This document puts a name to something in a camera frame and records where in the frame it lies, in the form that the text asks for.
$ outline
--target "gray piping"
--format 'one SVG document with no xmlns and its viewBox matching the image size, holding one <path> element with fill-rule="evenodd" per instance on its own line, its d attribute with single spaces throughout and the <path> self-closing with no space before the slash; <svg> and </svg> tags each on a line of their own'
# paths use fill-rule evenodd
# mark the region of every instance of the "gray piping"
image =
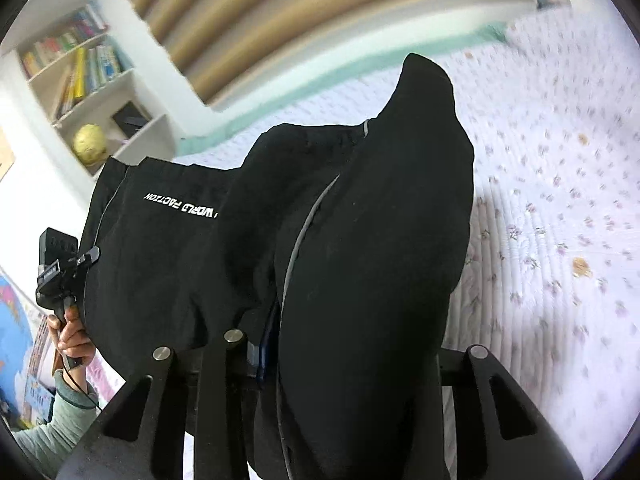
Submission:
<svg viewBox="0 0 640 480">
<path fill-rule="evenodd" d="M 116 195 L 118 194 L 118 192 L 120 190 L 120 186 L 122 186 L 122 183 L 124 182 L 124 180 L 127 177 L 127 173 L 129 172 L 129 168 L 130 168 L 130 166 L 127 166 L 127 169 L 124 170 L 124 175 L 122 176 L 122 180 L 118 184 L 118 187 L 116 188 L 116 191 L 114 191 L 113 195 L 111 195 L 111 198 L 107 202 L 107 205 L 104 208 L 104 211 L 102 212 L 102 215 L 100 215 L 100 221 L 98 222 L 98 228 L 95 230 L 94 246 L 95 246 L 95 243 L 98 241 L 98 233 L 100 233 L 100 226 L 102 225 L 102 219 L 104 218 L 104 215 L 107 212 L 107 209 L 111 205 L 111 201 L 114 198 L 116 198 Z M 84 321 L 86 322 L 86 301 L 85 300 L 86 300 L 86 277 L 84 279 L 84 284 L 82 286 L 82 316 L 84 317 Z"/>
<path fill-rule="evenodd" d="M 367 135 L 367 121 L 364 123 L 365 136 Z M 289 290 L 289 283 L 291 281 L 291 274 L 293 272 L 293 266 L 298 259 L 298 251 L 300 250 L 300 245 L 302 245 L 302 240 L 305 238 L 306 232 L 311 225 L 311 221 L 316 215 L 316 211 L 318 211 L 318 207 L 320 207 L 320 203 L 322 199 L 329 193 L 329 190 L 334 186 L 336 181 L 340 178 L 340 175 L 335 177 L 332 182 L 324 188 L 324 191 L 320 194 L 316 202 L 312 205 L 309 214 L 306 216 L 305 223 L 302 225 L 302 229 L 298 233 L 298 238 L 296 238 L 296 243 L 293 245 L 293 250 L 291 251 L 291 256 L 289 258 L 289 265 L 287 266 L 287 273 L 284 278 L 284 286 L 282 287 L 282 306 L 280 307 L 280 327 L 282 328 L 282 317 L 284 312 L 284 302 L 287 297 L 287 291 Z M 278 330 L 278 339 L 280 339 L 280 330 Z M 278 342 L 278 353 L 280 353 L 280 344 Z M 284 458 L 284 465 L 287 469 L 287 477 L 289 480 L 293 480 L 293 473 L 291 471 L 291 460 L 289 457 L 289 452 L 287 450 L 287 443 L 284 440 L 284 429 L 282 427 L 282 392 L 280 386 L 280 356 L 278 356 L 278 366 L 276 368 L 276 416 L 278 419 L 278 434 L 280 435 L 280 445 L 282 446 L 282 456 Z"/>
</svg>

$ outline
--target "sleeve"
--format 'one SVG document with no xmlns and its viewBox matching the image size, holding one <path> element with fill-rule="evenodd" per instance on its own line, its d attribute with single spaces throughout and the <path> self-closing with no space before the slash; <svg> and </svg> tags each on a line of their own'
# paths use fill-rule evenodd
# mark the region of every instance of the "sleeve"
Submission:
<svg viewBox="0 0 640 480">
<path fill-rule="evenodd" d="M 19 431 L 14 437 L 27 458 L 41 473 L 55 478 L 60 466 L 96 418 L 95 405 L 81 392 L 76 392 L 56 371 L 56 398 L 49 424 Z M 96 404 L 98 396 L 89 384 L 89 397 Z"/>
</svg>

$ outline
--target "metal screw head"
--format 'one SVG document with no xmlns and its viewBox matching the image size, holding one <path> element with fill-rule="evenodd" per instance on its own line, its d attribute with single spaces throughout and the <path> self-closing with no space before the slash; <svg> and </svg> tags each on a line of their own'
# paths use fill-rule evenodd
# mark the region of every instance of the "metal screw head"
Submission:
<svg viewBox="0 0 640 480">
<path fill-rule="evenodd" d="M 243 337 L 244 337 L 244 334 L 242 333 L 242 330 L 238 330 L 237 328 L 234 328 L 232 330 L 227 330 L 225 332 L 225 341 L 227 343 L 236 343 L 240 341 Z"/>
<path fill-rule="evenodd" d="M 166 346 L 161 346 L 154 350 L 154 359 L 156 361 L 164 361 L 171 355 L 171 349 Z"/>
<path fill-rule="evenodd" d="M 484 359 L 489 355 L 489 351 L 482 345 L 472 346 L 470 352 L 476 359 Z"/>
</svg>

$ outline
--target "hand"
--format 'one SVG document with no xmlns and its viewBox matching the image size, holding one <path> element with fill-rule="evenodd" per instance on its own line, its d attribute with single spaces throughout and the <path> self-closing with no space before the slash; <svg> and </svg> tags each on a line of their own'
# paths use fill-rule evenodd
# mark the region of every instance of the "hand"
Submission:
<svg viewBox="0 0 640 480">
<path fill-rule="evenodd" d="M 65 319 L 66 326 L 60 333 L 60 337 L 58 337 L 60 321 L 56 316 L 50 315 L 47 318 L 49 334 L 58 352 L 62 352 L 68 357 L 82 359 L 81 366 L 74 368 L 69 373 L 65 370 L 63 377 L 71 388 L 77 390 L 79 386 L 80 389 L 86 393 L 86 367 L 94 360 L 95 346 L 84 331 L 77 307 L 73 305 L 66 309 Z M 54 366 L 54 368 L 62 368 L 62 363 Z M 70 380 L 69 376 L 71 376 L 78 386 Z"/>
</svg>

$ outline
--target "white quilted bedding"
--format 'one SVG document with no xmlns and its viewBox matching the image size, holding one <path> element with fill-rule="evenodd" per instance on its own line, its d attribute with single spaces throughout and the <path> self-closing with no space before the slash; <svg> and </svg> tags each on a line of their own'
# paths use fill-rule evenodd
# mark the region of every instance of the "white quilted bedding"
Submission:
<svg viewBox="0 0 640 480">
<path fill-rule="evenodd" d="M 490 348 L 591 479 L 640 411 L 640 49 L 622 20 L 569 9 L 517 20 L 507 37 L 435 59 L 476 150 L 444 345 Z M 339 84 L 177 162 L 234 168 L 275 124 L 361 123 L 399 72 Z M 99 365 L 110 398 L 122 380 Z M 455 475 L 448 392 L 445 413 Z"/>
</svg>

